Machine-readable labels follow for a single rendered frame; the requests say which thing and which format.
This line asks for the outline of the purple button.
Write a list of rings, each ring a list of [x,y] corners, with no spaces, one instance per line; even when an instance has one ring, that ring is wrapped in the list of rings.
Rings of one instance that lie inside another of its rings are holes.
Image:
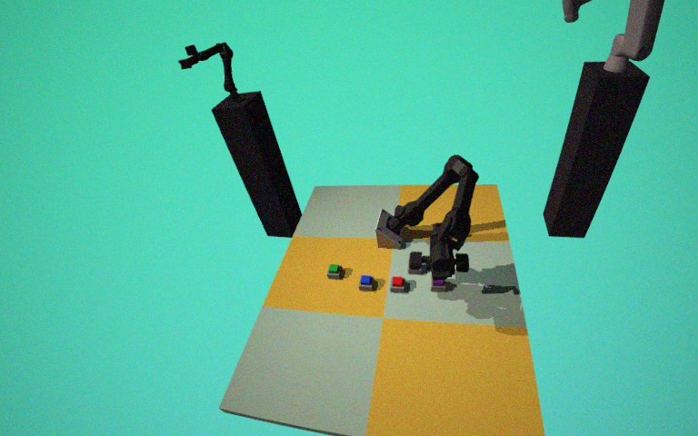
[[[432,277],[431,292],[445,292],[445,280],[436,281]]]

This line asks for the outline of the red button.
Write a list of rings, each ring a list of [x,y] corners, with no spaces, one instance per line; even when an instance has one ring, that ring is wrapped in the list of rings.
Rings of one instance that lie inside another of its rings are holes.
[[[404,292],[404,277],[392,277],[391,292]]]

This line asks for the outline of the blue button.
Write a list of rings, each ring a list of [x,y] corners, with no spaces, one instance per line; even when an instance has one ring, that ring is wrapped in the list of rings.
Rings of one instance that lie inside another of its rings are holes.
[[[374,277],[362,275],[358,287],[359,290],[372,291],[374,288]]]

